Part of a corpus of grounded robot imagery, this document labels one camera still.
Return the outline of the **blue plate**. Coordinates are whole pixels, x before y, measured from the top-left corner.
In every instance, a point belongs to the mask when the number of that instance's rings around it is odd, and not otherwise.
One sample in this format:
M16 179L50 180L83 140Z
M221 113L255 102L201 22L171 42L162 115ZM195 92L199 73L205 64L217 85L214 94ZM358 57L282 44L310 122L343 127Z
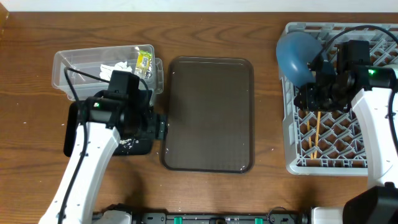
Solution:
M315 77L308 68L308 63L312 62L321 49L321 43L308 33L288 33L277 43L278 66L296 87L315 83Z

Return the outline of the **yellow green wrapper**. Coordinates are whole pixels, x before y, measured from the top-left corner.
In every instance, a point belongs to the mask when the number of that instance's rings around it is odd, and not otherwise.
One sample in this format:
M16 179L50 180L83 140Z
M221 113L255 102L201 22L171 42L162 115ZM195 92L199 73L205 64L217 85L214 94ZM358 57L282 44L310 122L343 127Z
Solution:
M145 80L152 77L152 54L150 52L139 51L134 74Z

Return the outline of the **mint green bowl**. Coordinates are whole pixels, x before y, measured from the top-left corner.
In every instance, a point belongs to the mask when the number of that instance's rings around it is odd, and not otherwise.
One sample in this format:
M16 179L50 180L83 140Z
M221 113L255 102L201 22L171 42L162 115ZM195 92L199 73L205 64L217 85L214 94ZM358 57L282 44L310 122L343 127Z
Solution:
M398 64L389 64L389 65L386 65L386 67L393 68L394 70L398 70Z

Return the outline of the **wooden chopstick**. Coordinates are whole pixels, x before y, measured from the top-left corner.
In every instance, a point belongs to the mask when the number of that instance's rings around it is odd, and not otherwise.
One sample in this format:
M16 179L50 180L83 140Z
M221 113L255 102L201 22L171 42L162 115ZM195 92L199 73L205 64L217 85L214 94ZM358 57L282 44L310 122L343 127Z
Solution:
M307 132L311 131L310 120L307 120ZM309 149L312 148L312 136L308 136L308 146ZM313 160L313 153L310 153L310 159Z
M321 111L317 112L317 125L316 125L316 133L315 133L315 147L318 147L318 141L319 141L319 132L320 132L320 119L321 119ZM313 153L313 158L317 158L317 149Z

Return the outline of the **white tissue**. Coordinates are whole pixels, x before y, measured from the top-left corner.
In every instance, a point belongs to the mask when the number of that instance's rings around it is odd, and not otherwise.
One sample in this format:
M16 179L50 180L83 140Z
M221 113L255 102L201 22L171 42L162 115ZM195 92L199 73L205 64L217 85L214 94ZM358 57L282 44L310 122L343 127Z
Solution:
M110 81L114 70L132 73L132 67L128 66L127 62L118 62L113 66L101 64L99 77L103 80Z

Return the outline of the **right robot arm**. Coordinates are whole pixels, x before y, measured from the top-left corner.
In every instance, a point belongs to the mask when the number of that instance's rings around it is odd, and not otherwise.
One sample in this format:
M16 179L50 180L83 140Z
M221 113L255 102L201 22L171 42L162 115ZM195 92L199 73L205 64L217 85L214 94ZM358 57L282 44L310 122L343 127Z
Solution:
M361 129L368 163L368 189L344 207L325 209L341 223L397 223L397 65L374 66L369 44L340 44L337 63L323 55L333 37L308 68L315 81L300 87L295 106L307 111L352 110Z

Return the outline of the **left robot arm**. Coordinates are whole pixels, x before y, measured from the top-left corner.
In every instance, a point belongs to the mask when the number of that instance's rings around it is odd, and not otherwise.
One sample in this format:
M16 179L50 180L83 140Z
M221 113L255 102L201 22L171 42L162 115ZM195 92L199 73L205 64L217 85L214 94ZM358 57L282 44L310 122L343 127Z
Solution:
M112 72L108 87L81 101L68 125L73 139L70 160L49 208L40 223L91 223L98 192L108 163L122 140L137 147L163 140L167 117L153 112L152 92L144 79L120 70Z

